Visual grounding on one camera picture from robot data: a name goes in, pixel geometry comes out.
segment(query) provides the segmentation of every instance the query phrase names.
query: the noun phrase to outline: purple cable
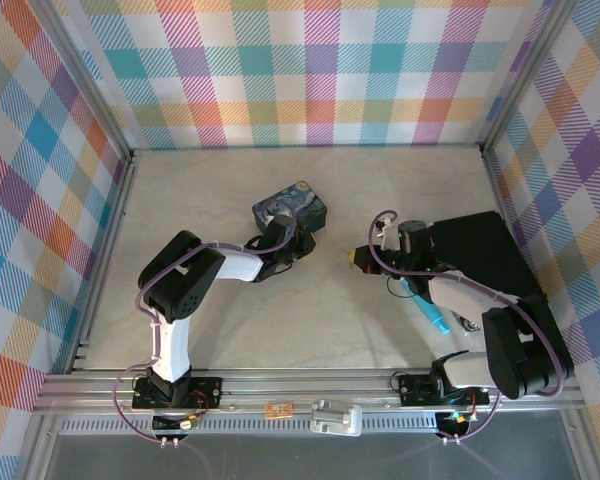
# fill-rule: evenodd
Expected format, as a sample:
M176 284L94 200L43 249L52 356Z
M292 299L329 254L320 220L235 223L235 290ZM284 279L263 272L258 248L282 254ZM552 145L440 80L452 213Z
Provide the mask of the purple cable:
M536 392L536 393L543 397L555 397L557 395L560 395L562 393L562 389L564 387L564 370L562 368L562 364L560 363L560 359L558 358L556 351L551 346L551 342L549 342L549 339L547 338L547 336L544 334L544 332L542 332L542 330L540 330L540 327L538 327L538 324L527 314L527 312L525 312L521 307L519 307L517 304L513 303L508 298L500 295L498 292L495 292L492 289L490 289L489 287L486 287L485 285L482 285L481 283L476 282L475 280L471 280L470 278L460 277L457 275L453 275L453 274L449 274L449 273L442 273L442 272L420 272L420 271L398 270L397 268L394 268L394 267L386 264L380 258L380 256L376 253L376 250L374 248L374 243L373 243L374 228L375 228L377 222L384 216L389 216L389 218L391 219L392 222L394 222L398 218L398 214L394 210L384 210L383 212L380 212L378 215L376 215L376 218L374 218L373 222L371 222L371 225L369 226L368 240L369 240L369 251L371 252L371 255L373 256L374 260L376 262L378 262L378 264L386 271L391 272L395 275L399 275L401 277L409 277L409 276L440 277L440 278L447 278L450 280L454 280L456 282L463 283L463 284L468 285L469 287L477 290L478 292L481 292L481 293L484 293L485 295L491 296L493 299L499 301L500 303L506 305L507 307L512 308L529 325L531 330L533 330L533 333L536 334L536 336L542 343L542 346L546 349L547 353L549 354L549 358L551 359L553 368L556 371L556 376L558 379L556 388L551 392ZM493 409L491 410L491 412L489 412L489 415L484 420L484 422L482 422L482 425L480 425L478 428L476 428L473 432L468 433L460 438L463 438L463 439L471 438L474 435L480 433L487 426L487 424L491 421L491 419L495 415L496 410L500 404L501 397L502 397L502 394L500 392L498 392ZM447 433L444 433L444 432L440 432L440 433L447 436L448 438L455 438Z
M220 249L225 249L225 250L234 250L234 251L237 251L237 252L248 253L248 254L251 254L251 255L263 255L263 254L267 254L267 253L273 253L273 252L276 252L276 251L280 250L281 248L284 248L291 241L291 238L293 238L293 234L296 231L296 227L298 225L296 214L293 211L293 208L291 208L291 205L289 205L284 200L274 200L274 201L271 201L270 203L282 203L289 210L289 212L291 214L291 219L293 220L291 228L287 232L284 240L282 240L282 242L280 242L278 245L276 245L274 247L271 247L271 248L265 248L265 249L262 249L262 250L252 250L252 249L249 249L249 248L245 248L242 245L234 245L234 244L231 244L231 243L221 243L221 242L201 243L196 248L194 248L193 250L185 253L182 257L180 257L179 259L177 259L176 261L174 261L173 263L171 263L169 266L167 266L164 269L162 269L158 274L156 274L154 277L152 277L151 280L149 280L140 289L140 292L138 292L138 295L136 296L136 300L135 300L135 306L136 306L136 308L139 311L141 311L143 313L146 313L151 318L151 323L153 324L153 328L156 329L156 334L154 335L154 339L155 339L155 344L154 344L154 352L155 353L154 353L154 356L156 358L152 359L151 361L149 361L147 363L139 363L137 365L132 365L129 368L127 368L126 370L122 371L120 373L120 375L118 375L118 377L116 378L116 381L113 384L113 389L111 390L111 393L113 394L113 405L115 406L116 411L118 412L118 415L120 416L120 418L122 419L122 421L133 432L135 432L136 434L138 434L139 436L141 436L145 440L149 440L149 441L154 442L154 443L162 444L161 440L158 440L156 437L148 435L148 434L144 433L142 430L136 428L131 423L131 421L124 415L124 412L122 411L122 408L118 404L118 387L120 386L120 382L122 382L122 378L125 375L127 375L129 372L133 371L133 370L140 370L140 369L145 369L145 368L152 367L153 365L155 365L156 363L158 363L158 360L160 359L160 349L161 349L161 345L160 345L160 319L158 318L158 316L150 308L147 308L147 307L145 307L142 304L142 301L143 301L143 298L144 298L145 294L149 291L149 289L151 287L153 287L156 283L158 283L160 280L162 280L172 270L174 270L176 267L179 267L180 265L182 265L183 263L185 263L187 260L190 260L191 258L195 257L197 254L199 254L201 251L203 251L206 248L213 247L213 248L220 248ZM180 445L184 445L185 447L187 447L187 448L189 448L191 450L194 450L196 452L196 454L201 455L193 445L186 444L186 443L180 443ZM201 459L205 463L205 466L209 467L207 465L208 462L206 462L206 460L202 456L201 456Z

